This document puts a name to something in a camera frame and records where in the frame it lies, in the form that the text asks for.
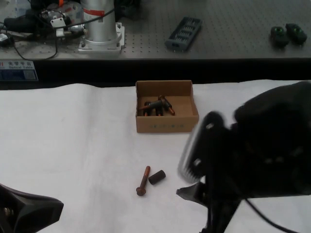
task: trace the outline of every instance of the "black cable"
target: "black cable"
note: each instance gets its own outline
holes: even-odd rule
[[[40,17],[38,17],[38,16],[36,16],[36,15],[35,15],[35,17],[36,17],[41,23],[43,23],[43,25],[46,25],[46,26],[48,26],[48,27],[50,27],[50,28],[53,29],[53,32],[54,32],[54,39],[55,39],[55,53],[54,53],[52,56],[47,57],[47,58],[43,58],[43,59],[27,59],[27,58],[23,57],[23,55],[20,54],[20,52],[19,52],[18,49],[16,48],[14,42],[12,42],[12,41],[9,40],[10,44],[11,44],[11,45],[13,46],[13,48],[15,49],[16,53],[17,53],[23,60],[32,61],[32,62],[34,62],[34,61],[44,61],[44,60],[51,59],[51,58],[55,57],[55,56],[57,55],[57,53],[58,53],[58,45],[57,45],[56,30],[53,28],[52,25],[50,25],[50,24],[48,24],[48,23],[42,21],[42,20],[40,19]]]
[[[258,214],[265,222],[267,222],[271,226],[279,229],[280,231],[286,232],[286,233],[298,233],[298,232],[292,231],[290,229],[287,229],[285,227],[282,227],[282,226],[274,223],[273,221],[268,219],[250,200],[245,199],[245,201],[256,212],[256,214]]]
[[[243,197],[243,193],[241,192],[241,190],[238,188],[238,186],[236,185],[236,183],[233,181],[233,179],[227,175],[227,180],[231,183],[232,188],[234,189],[234,191],[237,193],[237,195]],[[279,229],[280,231],[286,232],[286,233],[298,233],[295,232],[293,230],[287,229],[285,227],[282,227],[276,223],[274,223],[273,221],[271,221],[268,217],[266,217],[249,199],[247,198],[243,198],[246,203],[256,212],[256,214],[259,215],[259,217],[261,217],[266,223],[268,223],[269,225]]]

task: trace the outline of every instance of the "cardboard box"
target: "cardboard box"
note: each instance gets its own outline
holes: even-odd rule
[[[192,82],[188,81],[137,81],[136,128],[138,133],[190,132],[199,120],[198,110],[193,100]],[[143,116],[138,110],[146,101],[156,101],[159,95],[173,106],[172,116],[164,111],[164,116]]]

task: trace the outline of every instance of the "hex bolt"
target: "hex bolt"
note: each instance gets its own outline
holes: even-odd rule
[[[146,101],[144,106],[148,106],[151,102],[150,101]],[[143,114],[145,117],[150,116],[152,112],[152,109],[145,109]]]
[[[155,115],[158,117],[163,116],[163,108],[162,107],[156,108],[155,109]]]
[[[175,115],[175,111],[172,108],[172,105],[170,104],[170,102],[167,101],[167,99],[165,98],[165,96],[159,96],[158,100],[163,100],[163,107],[166,111],[169,111],[173,116]]]
[[[165,103],[165,100],[157,100],[157,101],[151,102],[149,105],[139,108],[139,110],[159,108],[159,107],[162,107],[164,103]]]
[[[136,192],[137,192],[138,196],[144,196],[145,193],[146,193],[145,186],[146,186],[146,183],[147,183],[147,179],[148,179],[149,173],[150,173],[150,167],[147,166],[146,170],[145,170],[145,173],[144,173],[144,176],[142,177],[140,186],[136,189]]]

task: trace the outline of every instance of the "white paper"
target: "white paper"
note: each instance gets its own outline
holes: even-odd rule
[[[194,85],[200,117],[216,110],[226,124],[248,99],[291,81]],[[134,87],[73,84],[54,89],[0,92],[0,183],[59,199],[59,222],[42,233],[198,233],[207,209],[176,190],[187,133],[138,134]],[[167,178],[136,195],[145,167]],[[310,197],[255,200],[272,220],[310,232]],[[274,233],[242,203],[227,233]]]

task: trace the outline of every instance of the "silver cylinder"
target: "silver cylinder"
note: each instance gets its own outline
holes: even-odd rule
[[[101,11],[106,14],[114,8],[113,0],[81,0],[83,21],[98,17]],[[118,38],[114,12],[108,16],[85,24],[86,41],[91,44],[114,41]]]

